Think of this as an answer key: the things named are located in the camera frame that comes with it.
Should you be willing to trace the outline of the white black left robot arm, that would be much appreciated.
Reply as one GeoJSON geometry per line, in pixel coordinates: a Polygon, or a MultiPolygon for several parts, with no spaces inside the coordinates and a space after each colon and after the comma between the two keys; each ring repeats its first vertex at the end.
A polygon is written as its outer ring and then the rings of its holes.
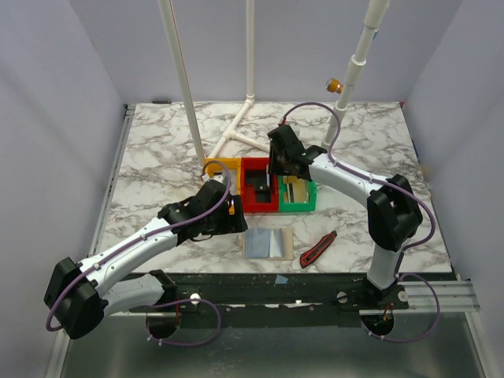
{"type": "Polygon", "coordinates": [[[240,195],[232,194],[222,178],[208,179],[195,195],[163,206],[148,224],[116,246],[79,262],[60,260],[43,298],[49,310],[46,330],[64,329],[71,339],[78,339],[114,309],[146,306],[140,300],[119,302],[112,289],[140,265],[188,240],[247,228],[240,195]]]}

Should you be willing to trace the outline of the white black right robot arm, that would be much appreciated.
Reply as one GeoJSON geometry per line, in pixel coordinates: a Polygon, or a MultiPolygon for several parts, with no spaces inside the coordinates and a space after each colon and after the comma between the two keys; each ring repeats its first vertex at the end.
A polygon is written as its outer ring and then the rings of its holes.
{"type": "Polygon", "coordinates": [[[269,134],[269,171],[277,176],[295,176],[328,186],[354,199],[367,209],[368,230],[374,242],[370,269],[359,296],[378,309],[391,299],[402,263],[402,248],[423,221],[418,203],[411,197],[407,178],[373,176],[336,160],[319,146],[305,148],[288,124],[269,134]]]}

